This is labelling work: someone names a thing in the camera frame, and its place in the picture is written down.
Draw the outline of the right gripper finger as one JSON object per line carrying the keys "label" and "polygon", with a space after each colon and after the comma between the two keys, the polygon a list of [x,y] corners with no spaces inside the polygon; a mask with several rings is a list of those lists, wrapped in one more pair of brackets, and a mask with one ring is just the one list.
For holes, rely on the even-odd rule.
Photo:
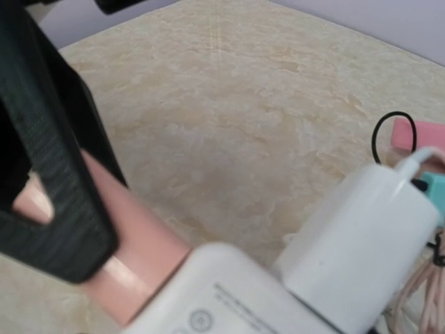
{"label": "right gripper finger", "polygon": [[118,236],[82,150],[124,176],[81,77],[51,44],[23,1],[1,2],[1,203],[35,171],[54,208],[50,224],[1,209],[1,252],[70,283],[90,279]]}

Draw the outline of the pink plug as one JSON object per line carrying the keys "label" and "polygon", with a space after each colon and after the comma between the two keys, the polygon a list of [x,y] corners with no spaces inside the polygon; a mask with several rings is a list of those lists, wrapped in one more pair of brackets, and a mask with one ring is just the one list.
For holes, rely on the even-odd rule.
{"label": "pink plug", "polygon": [[82,155],[118,234],[119,246],[81,287],[119,325],[127,326],[168,282],[191,248],[93,156],[86,151]]}

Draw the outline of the white multi socket adapter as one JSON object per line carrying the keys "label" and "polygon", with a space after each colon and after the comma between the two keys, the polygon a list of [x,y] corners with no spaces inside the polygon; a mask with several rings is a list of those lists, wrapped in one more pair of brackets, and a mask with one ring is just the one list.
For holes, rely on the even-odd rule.
{"label": "white multi socket adapter", "polygon": [[200,246],[125,333],[333,333],[229,244]]}

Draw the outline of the white usb charger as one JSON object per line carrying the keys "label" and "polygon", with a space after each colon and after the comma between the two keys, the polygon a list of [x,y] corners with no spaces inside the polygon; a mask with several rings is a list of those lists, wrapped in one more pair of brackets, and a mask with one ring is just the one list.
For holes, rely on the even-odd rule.
{"label": "white usb charger", "polygon": [[435,231],[435,206],[393,169],[349,175],[316,206],[273,264],[309,311],[304,333],[365,333]]}

